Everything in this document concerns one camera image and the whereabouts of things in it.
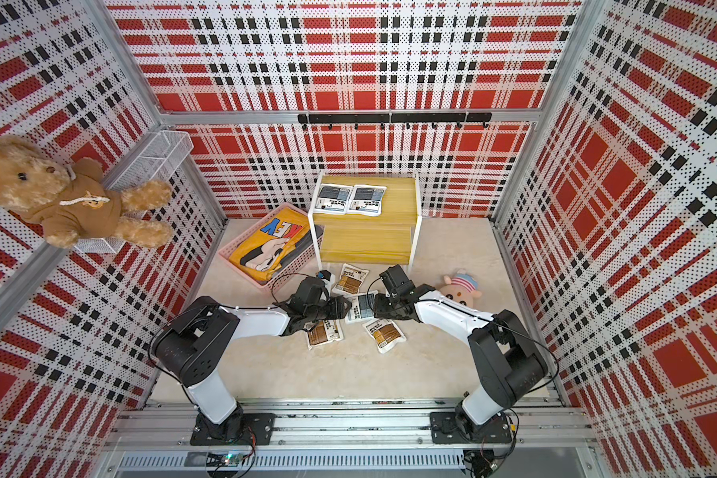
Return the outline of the grey coffee bag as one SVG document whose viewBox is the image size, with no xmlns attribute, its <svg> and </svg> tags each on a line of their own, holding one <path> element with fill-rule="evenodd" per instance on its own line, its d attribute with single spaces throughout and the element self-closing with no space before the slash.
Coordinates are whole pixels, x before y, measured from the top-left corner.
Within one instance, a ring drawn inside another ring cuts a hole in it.
<svg viewBox="0 0 717 478">
<path fill-rule="evenodd" d="M 385 194 L 385 186 L 357 184 L 352 189 L 347 213 L 370 217 L 380 216 Z"/>
<path fill-rule="evenodd" d="M 348 185 L 323 183 L 317 192 L 314 213 L 346 214 L 352 192 L 353 188 Z"/>
<path fill-rule="evenodd" d="M 354 324 L 374 320 L 374 302 L 376 302 L 377 294 L 378 291 L 370 291 L 352 296 L 346 323 Z"/>
</svg>

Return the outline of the brown coffee bag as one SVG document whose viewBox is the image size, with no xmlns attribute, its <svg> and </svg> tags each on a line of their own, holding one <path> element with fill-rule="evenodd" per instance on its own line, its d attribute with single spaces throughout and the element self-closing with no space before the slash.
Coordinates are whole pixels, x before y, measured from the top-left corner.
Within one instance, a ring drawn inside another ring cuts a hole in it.
<svg viewBox="0 0 717 478">
<path fill-rule="evenodd" d="M 341 322 L 338 320 L 320 322 L 313 330 L 307 333 L 309 350 L 342 340 L 344 340 L 344 333 Z"/>
<path fill-rule="evenodd" d="M 362 290 L 370 271 L 351 264 L 344 264 L 332 292 L 340 296 L 356 296 Z"/>
<path fill-rule="evenodd" d="M 373 320 L 364 324 L 364 329 L 372 337 L 378 352 L 382 355 L 389 353 L 398 344 L 406 342 L 404 332 L 391 320 Z"/>
</svg>

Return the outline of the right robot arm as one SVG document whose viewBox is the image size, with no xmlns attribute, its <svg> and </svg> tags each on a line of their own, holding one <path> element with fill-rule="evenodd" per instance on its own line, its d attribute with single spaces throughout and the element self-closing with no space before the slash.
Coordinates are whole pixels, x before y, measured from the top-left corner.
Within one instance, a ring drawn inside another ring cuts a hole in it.
<svg viewBox="0 0 717 478">
<path fill-rule="evenodd" d="M 438 328 L 466 344 L 479 386 L 456 406 L 455 412 L 433 415 L 436 443 L 508 443 L 512 440 L 505 412 L 529 394 L 550 368 L 540 344 L 520 319 L 503 310 L 489 314 L 449 299 L 432 286 L 416 286 L 400 265 L 380 273 L 386 288 L 374 299 L 374 316 L 414 321 Z"/>
</svg>

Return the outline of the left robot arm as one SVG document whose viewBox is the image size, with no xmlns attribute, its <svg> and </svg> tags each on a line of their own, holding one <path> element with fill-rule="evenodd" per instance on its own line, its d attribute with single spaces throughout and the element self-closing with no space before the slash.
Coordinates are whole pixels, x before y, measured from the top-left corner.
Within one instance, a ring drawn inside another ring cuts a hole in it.
<svg viewBox="0 0 717 478">
<path fill-rule="evenodd" d="M 149 358 L 197 409 L 190 444 L 269 444 L 275 416 L 243 411 L 218 370 L 226 350 L 241 339 L 310 333 L 324 322 L 346 318 L 351 308 L 349 299 L 330 295 L 322 278 L 308 276 L 286 301 L 240 308 L 204 296 L 164 326 L 151 340 Z"/>
</svg>

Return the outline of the yellow two-tier shelf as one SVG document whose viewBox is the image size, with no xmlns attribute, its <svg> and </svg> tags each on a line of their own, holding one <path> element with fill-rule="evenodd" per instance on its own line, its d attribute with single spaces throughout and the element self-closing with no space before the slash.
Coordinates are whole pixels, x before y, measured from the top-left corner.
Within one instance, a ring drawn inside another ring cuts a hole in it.
<svg viewBox="0 0 717 478">
<path fill-rule="evenodd" d="M 385 186 L 382 214 L 370 217 L 314 213 L 317 192 L 323 183 Z M 415 175 L 336 175 L 323 171 L 308 209 L 311 227 L 323 231 L 321 238 L 313 239 L 318 266 L 324 269 L 331 263 L 400 265 L 409 273 L 414 265 L 422 218 L 420 187 Z"/>
</svg>

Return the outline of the plush doll head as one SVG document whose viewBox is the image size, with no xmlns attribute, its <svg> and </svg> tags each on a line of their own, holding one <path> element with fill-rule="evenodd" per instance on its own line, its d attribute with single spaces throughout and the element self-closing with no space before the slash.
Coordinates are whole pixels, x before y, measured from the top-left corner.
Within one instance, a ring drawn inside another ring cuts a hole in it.
<svg viewBox="0 0 717 478">
<path fill-rule="evenodd" d="M 453 276 L 444 276 L 443 281 L 438 292 L 457 304 L 473 309 L 475 300 L 482 296 L 478 282 L 464 269 L 458 270 Z"/>
</svg>

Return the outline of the small circuit board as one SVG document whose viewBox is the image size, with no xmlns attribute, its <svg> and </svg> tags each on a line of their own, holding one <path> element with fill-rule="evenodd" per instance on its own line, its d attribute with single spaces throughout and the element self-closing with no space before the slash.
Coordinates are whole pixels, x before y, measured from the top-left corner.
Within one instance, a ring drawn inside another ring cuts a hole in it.
<svg viewBox="0 0 717 478">
<path fill-rule="evenodd" d="M 239 467 L 249 457 L 244 452 L 226 452 L 226 453 L 212 453 L 206 454 L 205 466 L 209 468 L 223 468 L 223 467 Z"/>
</svg>

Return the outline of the brown teddy bear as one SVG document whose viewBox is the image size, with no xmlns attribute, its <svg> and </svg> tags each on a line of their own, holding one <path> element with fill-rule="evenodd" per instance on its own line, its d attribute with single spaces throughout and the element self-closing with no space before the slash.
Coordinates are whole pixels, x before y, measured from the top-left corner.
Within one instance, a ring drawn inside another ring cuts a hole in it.
<svg viewBox="0 0 717 478">
<path fill-rule="evenodd" d="M 22 137 L 0 137 L 0 207 L 41 225 L 50 245 L 72 249 L 82 240 L 113 238 L 159 248 L 171 241 L 170 224 L 133 217 L 167 206 L 169 183 L 150 180 L 117 191 L 102 179 L 93 159 L 62 165 Z"/>
</svg>

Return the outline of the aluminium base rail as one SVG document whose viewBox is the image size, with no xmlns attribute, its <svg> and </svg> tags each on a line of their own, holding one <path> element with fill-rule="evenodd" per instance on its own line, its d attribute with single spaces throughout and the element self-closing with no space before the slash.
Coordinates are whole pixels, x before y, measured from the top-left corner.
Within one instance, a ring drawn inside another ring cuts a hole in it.
<svg viewBox="0 0 717 478">
<path fill-rule="evenodd" d="M 603 477 L 587 416 L 555 400 L 528 398 L 507 410 L 508 443 L 436 443 L 433 415 L 454 400 L 249 400 L 272 413 L 267 445 L 243 440 L 192 446 L 197 411 L 159 404 L 123 415 L 108 439 L 100 477 L 452 476 Z M 244 452 L 239 467 L 209 468 L 206 454 Z"/>
</svg>

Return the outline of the black wall hook rail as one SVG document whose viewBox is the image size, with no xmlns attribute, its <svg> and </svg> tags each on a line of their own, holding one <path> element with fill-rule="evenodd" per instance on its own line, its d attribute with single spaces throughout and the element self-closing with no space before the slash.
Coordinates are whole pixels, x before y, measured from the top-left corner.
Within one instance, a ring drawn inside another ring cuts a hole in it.
<svg viewBox="0 0 717 478">
<path fill-rule="evenodd" d="M 387 123 L 490 123 L 493 114 L 487 113 L 364 113 L 364 114 L 303 114 L 298 115 L 300 125 L 386 125 Z"/>
</svg>

